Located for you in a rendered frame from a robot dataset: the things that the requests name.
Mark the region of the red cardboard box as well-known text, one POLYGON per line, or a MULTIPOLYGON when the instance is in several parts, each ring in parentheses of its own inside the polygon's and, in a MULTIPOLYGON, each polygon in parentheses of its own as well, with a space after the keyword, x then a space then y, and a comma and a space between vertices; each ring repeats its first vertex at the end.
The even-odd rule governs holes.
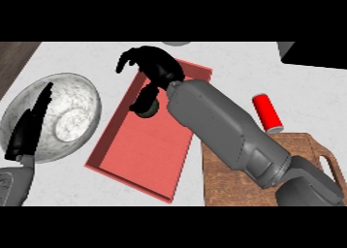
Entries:
POLYGON ((163 90, 153 117, 141 118, 129 110, 149 83, 137 73, 85 167, 172 203, 194 133, 168 112, 163 90))

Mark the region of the dark green squash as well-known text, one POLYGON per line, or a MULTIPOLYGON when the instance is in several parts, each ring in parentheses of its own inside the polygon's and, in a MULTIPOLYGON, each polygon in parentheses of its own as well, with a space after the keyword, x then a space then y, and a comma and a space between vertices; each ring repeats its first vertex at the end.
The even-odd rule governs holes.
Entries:
POLYGON ((157 114, 157 111, 159 111, 159 100, 154 99, 150 109, 143 113, 137 113, 137 115, 141 118, 152 118, 157 114))

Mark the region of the black appliance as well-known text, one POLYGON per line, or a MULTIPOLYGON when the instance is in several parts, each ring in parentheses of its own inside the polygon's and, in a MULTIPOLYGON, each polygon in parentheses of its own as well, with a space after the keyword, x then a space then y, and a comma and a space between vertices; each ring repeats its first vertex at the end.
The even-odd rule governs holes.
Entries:
POLYGON ((277 42, 283 64, 347 70, 347 42, 277 42))

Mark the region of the white marble bowl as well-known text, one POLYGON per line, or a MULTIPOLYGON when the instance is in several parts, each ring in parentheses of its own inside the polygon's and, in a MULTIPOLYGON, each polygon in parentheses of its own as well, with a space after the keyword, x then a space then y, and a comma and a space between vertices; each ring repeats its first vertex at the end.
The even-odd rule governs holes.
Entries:
POLYGON ((86 77, 73 73, 46 76, 23 90, 5 110, 0 120, 2 149, 8 148, 23 112, 33 107, 49 82, 54 83, 52 101, 35 153, 38 164, 63 159, 82 147, 95 133, 103 110, 100 92, 86 77))

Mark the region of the red can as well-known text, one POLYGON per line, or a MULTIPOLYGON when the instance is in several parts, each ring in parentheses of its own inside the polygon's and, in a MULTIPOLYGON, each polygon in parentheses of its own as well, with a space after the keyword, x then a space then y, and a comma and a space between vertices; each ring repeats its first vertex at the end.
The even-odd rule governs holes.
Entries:
POLYGON ((265 133, 277 134, 283 131, 283 124, 268 95, 264 93, 257 94, 252 97, 252 104, 255 106, 265 133))

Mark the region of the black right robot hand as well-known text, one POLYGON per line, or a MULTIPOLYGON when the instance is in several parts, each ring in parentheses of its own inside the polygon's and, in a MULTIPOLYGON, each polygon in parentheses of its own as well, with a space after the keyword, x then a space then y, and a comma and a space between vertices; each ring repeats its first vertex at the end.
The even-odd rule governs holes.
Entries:
POLYGON ((156 46, 132 47, 119 57, 116 72, 120 73, 125 64, 138 65, 140 72, 150 79, 150 84, 143 88, 137 101, 129 110, 146 113, 156 99, 159 89, 166 89, 172 81, 183 81, 186 74, 183 67, 171 54, 156 46))

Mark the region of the brown wooden cutting board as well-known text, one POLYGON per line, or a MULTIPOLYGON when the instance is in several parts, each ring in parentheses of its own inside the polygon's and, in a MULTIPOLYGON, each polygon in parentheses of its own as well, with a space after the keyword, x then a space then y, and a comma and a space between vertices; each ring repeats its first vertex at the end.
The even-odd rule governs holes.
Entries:
MULTIPOLYGON (((292 155, 302 156, 319 169, 323 168, 320 158, 325 157, 331 177, 342 190, 342 203, 347 204, 347 182, 331 151, 307 133, 279 133, 271 138, 292 155)), ((279 187, 263 190, 242 171, 228 168, 206 144, 202 145, 202 170, 206 206, 277 206, 279 187)))

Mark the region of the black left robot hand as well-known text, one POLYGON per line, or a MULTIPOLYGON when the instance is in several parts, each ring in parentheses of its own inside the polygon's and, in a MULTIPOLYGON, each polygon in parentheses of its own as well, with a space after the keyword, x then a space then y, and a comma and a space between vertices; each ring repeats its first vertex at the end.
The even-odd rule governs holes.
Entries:
POLYGON ((41 138, 43 118, 52 101, 52 86, 49 82, 39 94, 33 108, 29 108, 17 123, 5 153, 5 159, 17 161, 23 155, 35 155, 41 138))

